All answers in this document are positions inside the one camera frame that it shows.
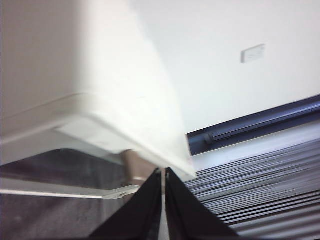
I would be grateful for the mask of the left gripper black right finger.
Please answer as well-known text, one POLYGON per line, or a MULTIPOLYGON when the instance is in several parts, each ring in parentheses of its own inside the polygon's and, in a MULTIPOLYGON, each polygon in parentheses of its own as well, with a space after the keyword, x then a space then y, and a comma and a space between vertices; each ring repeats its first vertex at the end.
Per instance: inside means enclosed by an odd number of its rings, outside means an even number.
POLYGON ((165 169, 165 211, 171 240, 238 240, 240 236, 192 194, 171 168, 165 169))

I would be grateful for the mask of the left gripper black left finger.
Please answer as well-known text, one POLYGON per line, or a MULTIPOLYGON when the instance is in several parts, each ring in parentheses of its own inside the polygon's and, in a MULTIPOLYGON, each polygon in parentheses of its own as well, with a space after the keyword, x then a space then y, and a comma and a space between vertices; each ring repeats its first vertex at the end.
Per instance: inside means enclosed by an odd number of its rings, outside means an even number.
POLYGON ((90 240, 157 240, 162 215, 162 172, 156 168, 131 199, 94 230, 90 240))

